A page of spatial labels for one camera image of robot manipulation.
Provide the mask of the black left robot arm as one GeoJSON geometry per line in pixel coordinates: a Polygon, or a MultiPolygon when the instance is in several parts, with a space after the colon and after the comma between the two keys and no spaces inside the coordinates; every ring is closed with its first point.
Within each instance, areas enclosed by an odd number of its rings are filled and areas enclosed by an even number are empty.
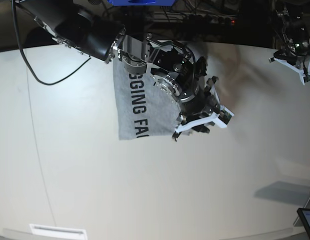
{"type": "Polygon", "coordinates": [[[275,0],[271,25],[281,43],[274,58],[305,70],[310,58],[310,0],[275,0]]]}

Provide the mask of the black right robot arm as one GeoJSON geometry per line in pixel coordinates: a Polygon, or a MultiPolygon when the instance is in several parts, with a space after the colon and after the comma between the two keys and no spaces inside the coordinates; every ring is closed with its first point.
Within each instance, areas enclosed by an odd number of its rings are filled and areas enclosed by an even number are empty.
{"type": "Polygon", "coordinates": [[[114,63],[114,83],[123,140],[225,128],[232,117],[204,81],[207,60],[184,43],[160,41],[151,33],[131,36],[124,25],[93,15],[71,0],[13,0],[59,44],[114,63]]]}

